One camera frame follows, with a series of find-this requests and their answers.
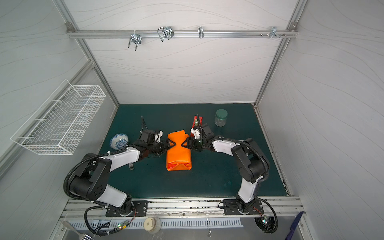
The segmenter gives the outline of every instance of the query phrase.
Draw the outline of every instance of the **black mounting plate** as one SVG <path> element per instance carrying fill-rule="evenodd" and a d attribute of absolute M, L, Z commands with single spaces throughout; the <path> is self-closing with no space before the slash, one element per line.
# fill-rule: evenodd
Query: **black mounting plate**
<path fill-rule="evenodd" d="M 258 211 L 252 208 L 252 210 L 248 214 L 241 213 L 236 205 L 236 199 L 224 199 L 224 214 L 225 215 L 253 215 L 253 214 L 259 214 Z M 256 201 L 253 204 L 253 207 L 257 208 L 262 214 L 264 213 L 262 202 Z"/>
<path fill-rule="evenodd" d="M 134 208 L 136 208 L 136 217 L 145 217 L 147 214 L 148 201 L 132 201 Z M 127 217 L 133 217 L 134 212 L 130 213 Z M 113 210 L 107 210 L 106 217 L 121 217 Z"/>

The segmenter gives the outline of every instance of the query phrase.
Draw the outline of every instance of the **orange bag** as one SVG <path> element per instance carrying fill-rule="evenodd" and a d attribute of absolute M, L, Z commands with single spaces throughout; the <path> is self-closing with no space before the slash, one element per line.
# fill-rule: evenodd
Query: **orange bag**
<path fill-rule="evenodd" d="M 191 150 L 181 146 L 187 137 L 189 135 L 185 134 L 184 130 L 168 134 L 168 139 L 176 143 L 167 151 L 168 171 L 190 170 L 192 168 Z"/>

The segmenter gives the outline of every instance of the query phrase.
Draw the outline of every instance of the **white wall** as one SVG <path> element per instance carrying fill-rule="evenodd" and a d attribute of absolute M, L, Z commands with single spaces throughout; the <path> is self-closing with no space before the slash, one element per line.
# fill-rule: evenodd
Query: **white wall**
<path fill-rule="evenodd" d="M 285 29 L 297 0 L 65 0 L 81 30 Z M 128 39 L 87 43 L 120 103 L 250 103 L 279 39 Z"/>
<path fill-rule="evenodd" d="M 383 13 L 309 0 L 259 105 L 315 239 L 384 236 Z"/>
<path fill-rule="evenodd" d="M 51 0 L 0 3 L 0 155 L 30 114 L 86 62 Z M 102 85 L 93 70 L 80 82 L 87 83 Z M 72 156 L 22 153 L 0 180 L 0 239 L 49 238 L 68 199 L 66 173 L 98 151 L 113 111 L 107 96 Z"/>

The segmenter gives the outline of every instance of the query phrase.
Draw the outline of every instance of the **fork handle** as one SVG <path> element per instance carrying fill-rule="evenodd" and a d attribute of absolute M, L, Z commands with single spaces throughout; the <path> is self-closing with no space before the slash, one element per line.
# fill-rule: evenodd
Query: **fork handle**
<path fill-rule="evenodd" d="M 70 229 L 70 230 L 72 230 L 72 231 L 74 231 L 74 232 L 77 233 L 77 235 L 79 235 L 79 236 L 82 235 L 82 234 L 79 233 L 74 227 L 72 227 L 72 226 L 70 225 L 70 223 L 67 222 L 67 221 L 63 221 L 63 226 L 66 227 L 66 228 L 68 228 L 68 229 Z"/>

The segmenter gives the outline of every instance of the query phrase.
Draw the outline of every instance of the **beige lid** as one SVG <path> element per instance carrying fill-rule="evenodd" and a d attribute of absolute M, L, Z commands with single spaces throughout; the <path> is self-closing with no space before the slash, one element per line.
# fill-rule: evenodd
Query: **beige lid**
<path fill-rule="evenodd" d="M 144 229 L 146 231 L 150 232 L 154 230 L 155 227 L 156 227 L 156 219 L 154 219 L 153 217 L 149 217 L 144 221 Z"/>

